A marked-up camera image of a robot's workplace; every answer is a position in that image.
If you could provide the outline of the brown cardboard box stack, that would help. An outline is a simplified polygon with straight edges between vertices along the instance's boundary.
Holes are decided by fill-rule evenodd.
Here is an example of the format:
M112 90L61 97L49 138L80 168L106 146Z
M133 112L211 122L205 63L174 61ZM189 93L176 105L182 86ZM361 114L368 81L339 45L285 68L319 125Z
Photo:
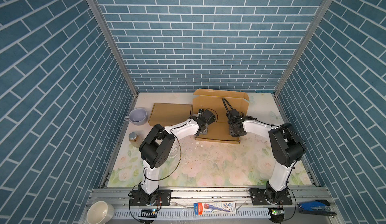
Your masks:
M194 92L193 113L197 114L200 109L215 111L217 121L208 125L208 132L205 135L196 137L198 141L223 144L239 144L240 138L232 137L229 134L229 123L226 116L226 109L222 99L225 98L238 112L247 114L249 107L249 96L245 92L197 89Z

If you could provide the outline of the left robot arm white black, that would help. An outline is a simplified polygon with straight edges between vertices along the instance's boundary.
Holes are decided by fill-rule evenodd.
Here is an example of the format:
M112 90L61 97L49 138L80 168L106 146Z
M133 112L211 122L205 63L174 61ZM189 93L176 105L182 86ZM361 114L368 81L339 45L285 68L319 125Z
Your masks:
M159 200L160 166L168 159L175 142L181 147L180 140L188 136L199 136L205 132L208 126L217 120L217 115L211 110L204 110L197 116L191 116L186 121L163 127L156 124L146 136L139 151L143 160L143 179L138 185L137 194L139 200L145 205L152 205Z

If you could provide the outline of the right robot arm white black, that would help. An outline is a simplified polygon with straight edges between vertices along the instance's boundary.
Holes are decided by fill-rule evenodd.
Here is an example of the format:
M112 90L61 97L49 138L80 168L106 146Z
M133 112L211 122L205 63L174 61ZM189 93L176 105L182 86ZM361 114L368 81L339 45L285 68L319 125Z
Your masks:
M227 110L230 135L245 136L253 133L270 140L273 157L276 160L272 176L266 183L265 199L277 204L288 193L288 180L295 165L306 152L306 144L290 123L267 124L252 116L242 116L235 109Z

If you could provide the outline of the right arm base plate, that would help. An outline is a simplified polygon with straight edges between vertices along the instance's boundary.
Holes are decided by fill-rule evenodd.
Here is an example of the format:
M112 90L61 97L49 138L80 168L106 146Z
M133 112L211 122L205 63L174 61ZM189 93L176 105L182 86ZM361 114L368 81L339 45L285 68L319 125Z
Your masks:
M271 188L260 189L260 188L251 188L249 190L252 204L254 206L262 205L292 205L293 201L291 199L288 189L282 191L274 191Z

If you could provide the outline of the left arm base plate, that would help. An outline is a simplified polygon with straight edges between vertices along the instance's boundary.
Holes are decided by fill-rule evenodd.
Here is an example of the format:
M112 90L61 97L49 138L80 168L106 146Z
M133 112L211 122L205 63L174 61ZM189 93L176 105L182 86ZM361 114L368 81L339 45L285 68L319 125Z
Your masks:
M143 189L136 189L129 194L130 206L170 206L170 189L157 189L151 194L147 194Z

